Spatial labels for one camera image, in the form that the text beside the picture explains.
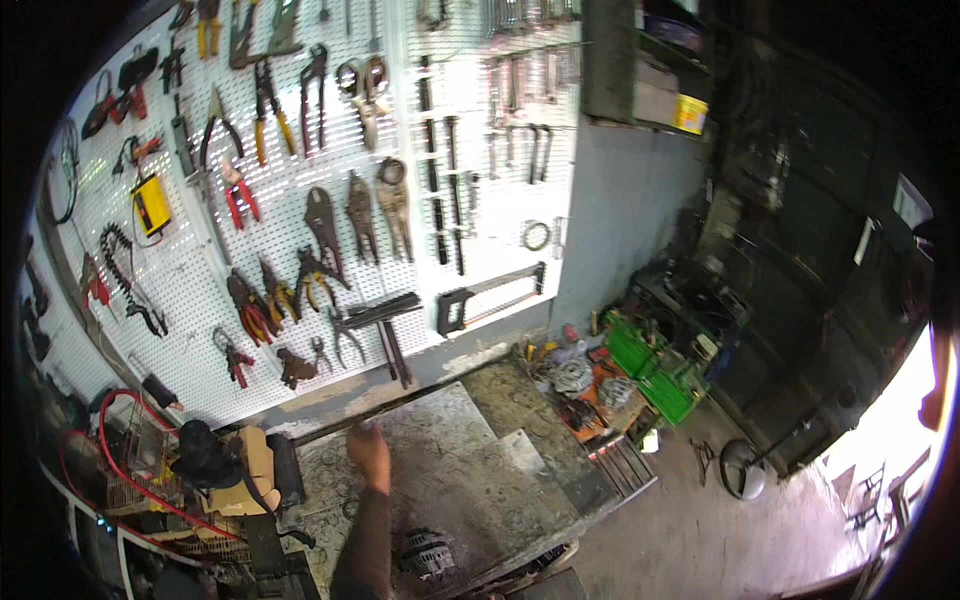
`gray wall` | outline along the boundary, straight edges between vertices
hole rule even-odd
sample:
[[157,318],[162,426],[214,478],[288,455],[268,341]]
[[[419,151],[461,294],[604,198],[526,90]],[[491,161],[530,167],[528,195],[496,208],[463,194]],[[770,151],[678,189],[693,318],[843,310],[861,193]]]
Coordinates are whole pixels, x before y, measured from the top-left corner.
[[700,194],[706,147],[678,135],[582,123],[555,299],[409,357],[411,390],[381,367],[245,422],[299,437],[457,377],[503,356],[516,342],[542,340],[566,323],[586,325],[591,310],[617,299],[630,273],[666,247],[677,210]]

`yellow battery charger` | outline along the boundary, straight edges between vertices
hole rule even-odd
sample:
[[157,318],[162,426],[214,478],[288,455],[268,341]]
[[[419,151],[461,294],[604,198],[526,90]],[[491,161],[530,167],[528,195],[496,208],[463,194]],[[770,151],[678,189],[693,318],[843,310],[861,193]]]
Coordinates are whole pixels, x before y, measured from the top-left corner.
[[170,210],[167,209],[163,189],[160,188],[160,180],[156,175],[150,175],[137,185],[131,195],[133,207],[136,208],[136,214],[140,217],[140,226],[143,227],[147,237],[170,223]]

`red-handled pliers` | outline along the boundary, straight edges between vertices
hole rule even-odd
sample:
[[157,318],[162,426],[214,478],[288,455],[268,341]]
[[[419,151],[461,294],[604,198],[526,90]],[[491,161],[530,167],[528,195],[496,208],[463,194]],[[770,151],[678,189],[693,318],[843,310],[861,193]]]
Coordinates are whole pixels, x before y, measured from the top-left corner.
[[271,334],[276,336],[279,330],[265,316],[270,310],[266,302],[240,277],[236,269],[227,277],[227,289],[240,317],[240,324],[253,343],[258,346],[260,342],[270,344],[273,341]]
[[[233,168],[225,156],[220,157],[220,170],[224,175],[224,182],[226,183],[224,186],[224,196],[227,198],[227,208],[230,209],[230,217],[233,219],[233,228],[243,228],[243,221],[240,220],[240,209],[237,207],[240,204],[249,206],[254,220],[259,223],[260,209],[257,207],[256,200],[253,199],[253,195],[250,193],[250,188],[247,187],[246,182],[243,180],[243,175]],[[234,195],[236,192],[240,192],[239,200]]]
[[247,378],[244,377],[243,369],[240,365],[252,367],[253,359],[237,351],[233,345],[233,341],[222,327],[217,327],[213,330],[213,344],[227,356],[227,370],[230,373],[230,381],[236,381],[240,384],[241,390],[246,390]]

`person's arm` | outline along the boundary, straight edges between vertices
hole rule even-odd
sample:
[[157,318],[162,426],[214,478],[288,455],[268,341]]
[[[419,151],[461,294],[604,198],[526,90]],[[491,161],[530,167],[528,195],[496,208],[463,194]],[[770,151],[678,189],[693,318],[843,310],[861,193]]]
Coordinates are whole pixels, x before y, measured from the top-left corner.
[[331,600],[387,600],[390,589],[390,449],[380,428],[352,427],[347,454],[367,480],[330,584]]

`open doorway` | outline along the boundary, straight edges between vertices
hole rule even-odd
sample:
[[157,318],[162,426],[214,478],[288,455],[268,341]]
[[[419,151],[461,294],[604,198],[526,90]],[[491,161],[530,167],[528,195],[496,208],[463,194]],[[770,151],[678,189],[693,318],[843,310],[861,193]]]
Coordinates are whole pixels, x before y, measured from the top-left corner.
[[922,457],[928,456],[938,434],[920,424],[917,411],[933,386],[928,325],[857,428],[820,456],[819,467],[832,482],[847,512],[848,526],[858,531],[864,550],[876,547],[883,515],[892,510],[891,483],[896,485],[898,478],[912,473],[903,487],[906,502],[912,504],[931,469],[931,462]]

